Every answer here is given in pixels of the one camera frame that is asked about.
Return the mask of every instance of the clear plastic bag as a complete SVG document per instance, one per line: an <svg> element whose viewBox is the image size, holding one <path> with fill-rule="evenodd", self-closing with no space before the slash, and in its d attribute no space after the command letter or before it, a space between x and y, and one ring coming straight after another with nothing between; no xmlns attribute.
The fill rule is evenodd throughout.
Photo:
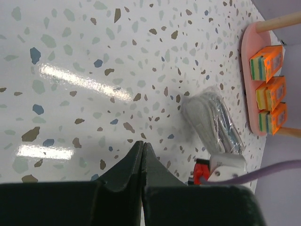
<svg viewBox="0 0 301 226"><path fill-rule="evenodd" d="M208 87L184 104L185 117L190 121L210 154L244 151L230 113L217 87Z"/></svg>

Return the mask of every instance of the purple wall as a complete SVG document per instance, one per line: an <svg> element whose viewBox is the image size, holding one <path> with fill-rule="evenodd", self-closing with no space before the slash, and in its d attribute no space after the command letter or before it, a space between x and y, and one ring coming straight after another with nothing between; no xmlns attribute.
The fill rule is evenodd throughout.
<svg viewBox="0 0 301 226"><path fill-rule="evenodd" d="M262 16L268 20L301 10L301 0L252 0ZM301 24L274 31L287 45L301 44Z"/></svg>
<svg viewBox="0 0 301 226"><path fill-rule="evenodd" d="M287 86L288 121L285 127L301 129L301 45L285 49L281 72L286 76ZM301 139L268 136L261 167L295 159L301 159ZM301 169L259 179L255 195L269 226L301 225Z"/></svg>

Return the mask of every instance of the wooden leg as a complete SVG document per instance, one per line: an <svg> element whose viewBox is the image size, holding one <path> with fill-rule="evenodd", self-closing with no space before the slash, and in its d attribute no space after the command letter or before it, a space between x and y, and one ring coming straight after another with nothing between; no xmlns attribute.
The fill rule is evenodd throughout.
<svg viewBox="0 0 301 226"><path fill-rule="evenodd" d="M256 24L256 32L266 32L282 27L288 27L301 23L301 11L286 16L277 17L271 20L260 21Z"/></svg>
<svg viewBox="0 0 301 226"><path fill-rule="evenodd" d="M301 129L281 127L277 131L276 134L283 135L283 136L289 136L289 137L301 138Z"/></svg>

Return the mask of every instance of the sponge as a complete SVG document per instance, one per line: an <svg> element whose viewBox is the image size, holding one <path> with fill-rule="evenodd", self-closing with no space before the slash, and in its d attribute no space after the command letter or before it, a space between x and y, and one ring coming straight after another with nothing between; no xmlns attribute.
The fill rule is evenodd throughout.
<svg viewBox="0 0 301 226"><path fill-rule="evenodd" d="M274 111L286 95L284 76L273 77L268 83L263 83L256 89L258 109Z"/></svg>
<svg viewBox="0 0 301 226"><path fill-rule="evenodd" d="M250 59L251 75L254 81L268 82L282 67L283 47L267 46Z"/></svg>
<svg viewBox="0 0 301 226"><path fill-rule="evenodd" d="M286 103L281 102L273 112L259 112L259 129L274 135L287 120Z"/></svg>

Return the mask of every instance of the pink stand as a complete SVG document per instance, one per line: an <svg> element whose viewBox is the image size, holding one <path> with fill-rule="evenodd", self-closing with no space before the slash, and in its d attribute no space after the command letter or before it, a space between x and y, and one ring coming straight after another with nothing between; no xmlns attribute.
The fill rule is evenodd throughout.
<svg viewBox="0 0 301 226"><path fill-rule="evenodd" d="M243 73L246 88L246 100L249 112L249 121L251 131L259 136L264 136L266 133L259 130L259 109L256 102L256 89L263 83L262 81L253 81L250 71L249 59L254 56L259 50L271 45L269 32L256 32L256 24L250 24L243 36L241 44L241 61L243 65Z"/></svg>

